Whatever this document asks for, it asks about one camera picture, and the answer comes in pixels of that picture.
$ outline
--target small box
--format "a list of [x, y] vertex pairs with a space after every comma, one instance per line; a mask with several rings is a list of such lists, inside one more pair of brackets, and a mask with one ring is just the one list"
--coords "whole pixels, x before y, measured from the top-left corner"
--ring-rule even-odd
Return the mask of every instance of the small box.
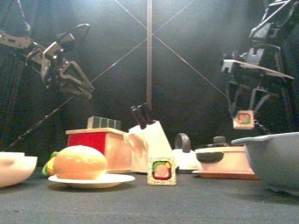
[[100, 151], [106, 158], [106, 173], [130, 172], [132, 148], [124, 134], [109, 128], [66, 130], [68, 146], [85, 145]]
[[92, 116], [88, 119], [88, 129], [110, 128], [114, 130], [121, 129], [121, 122], [117, 120], [106, 119], [104, 117]]

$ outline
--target pot handle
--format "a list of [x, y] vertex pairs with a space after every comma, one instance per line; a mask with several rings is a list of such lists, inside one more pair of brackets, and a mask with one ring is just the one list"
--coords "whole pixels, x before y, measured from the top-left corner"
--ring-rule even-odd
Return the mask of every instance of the pot handle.
[[241, 144], [257, 144], [267, 142], [272, 136], [254, 136], [254, 137], [244, 137], [230, 141], [232, 145], [241, 145]]
[[174, 138], [174, 149], [181, 149], [181, 152], [190, 152], [190, 139], [184, 133], [178, 133]]

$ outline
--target white plate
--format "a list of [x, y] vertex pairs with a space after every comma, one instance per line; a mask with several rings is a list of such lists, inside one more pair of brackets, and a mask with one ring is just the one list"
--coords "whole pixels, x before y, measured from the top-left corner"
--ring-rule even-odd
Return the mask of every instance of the white plate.
[[106, 188], [134, 179], [134, 177], [122, 174], [104, 174], [98, 179], [66, 179], [57, 178], [56, 175], [49, 176], [48, 178], [49, 181], [62, 183], [77, 188]]

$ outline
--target white knife block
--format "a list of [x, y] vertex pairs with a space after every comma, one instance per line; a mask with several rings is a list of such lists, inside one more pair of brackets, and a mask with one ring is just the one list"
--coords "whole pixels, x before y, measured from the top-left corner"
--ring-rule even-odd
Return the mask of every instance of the white knife block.
[[148, 172], [148, 158], [173, 157], [172, 147], [157, 121], [144, 129], [138, 125], [129, 129], [125, 142], [132, 146], [132, 172]]

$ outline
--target black handle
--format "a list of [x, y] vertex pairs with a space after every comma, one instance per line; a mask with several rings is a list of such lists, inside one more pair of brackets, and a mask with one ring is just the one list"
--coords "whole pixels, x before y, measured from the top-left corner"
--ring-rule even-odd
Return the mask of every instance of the black handle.
[[142, 117], [141, 111], [136, 107], [132, 107], [130, 109], [132, 109], [132, 114], [134, 116], [136, 123], [138, 124], [140, 129], [142, 130], [145, 128], [145, 119]]

